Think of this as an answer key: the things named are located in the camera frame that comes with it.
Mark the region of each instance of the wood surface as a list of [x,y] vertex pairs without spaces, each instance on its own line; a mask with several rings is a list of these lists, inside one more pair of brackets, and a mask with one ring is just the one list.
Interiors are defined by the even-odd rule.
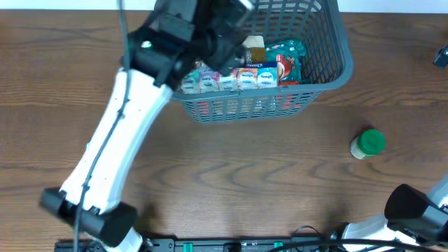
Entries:
[[[137,27],[144,12],[129,13]],[[343,14],[356,70],[300,115],[193,122],[171,103],[134,162],[123,200],[137,228],[178,237],[328,232],[383,211],[408,183],[424,192],[448,172],[446,15]],[[0,251],[51,251],[70,227],[38,208],[60,186],[104,112],[122,54],[111,11],[0,11]],[[372,125],[387,149],[355,160]]]

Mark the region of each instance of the basket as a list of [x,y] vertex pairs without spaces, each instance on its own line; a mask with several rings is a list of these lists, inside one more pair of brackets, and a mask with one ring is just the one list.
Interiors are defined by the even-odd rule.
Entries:
[[260,90],[175,94],[193,120],[218,123],[291,116],[303,111],[325,90],[347,83],[353,74],[347,34],[337,0],[256,0],[258,10],[243,26],[265,43],[299,39],[307,49],[301,57],[302,79],[311,84]]

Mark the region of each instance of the bottle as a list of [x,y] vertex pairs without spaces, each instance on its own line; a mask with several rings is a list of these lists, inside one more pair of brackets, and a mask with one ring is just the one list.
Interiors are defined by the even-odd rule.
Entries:
[[366,160],[380,154],[386,147],[386,137],[376,129],[364,131],[350,145],[351,154],[359,160]]

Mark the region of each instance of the green lid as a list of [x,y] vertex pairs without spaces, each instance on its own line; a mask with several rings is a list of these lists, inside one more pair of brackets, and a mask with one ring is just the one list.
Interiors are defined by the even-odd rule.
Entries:
[[358,147],[366,155],[378,155],[386,147],[386,138],[376,129],[369,129],[358,137]]

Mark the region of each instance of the white bottle with green cap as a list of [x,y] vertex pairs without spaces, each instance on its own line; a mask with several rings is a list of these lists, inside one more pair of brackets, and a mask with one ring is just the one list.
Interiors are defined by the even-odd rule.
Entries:
[[386,137],[376,129],[364,131],[356,137],[350,146],[351,154],[360,160],[365,160],[380,154],[386,147]]

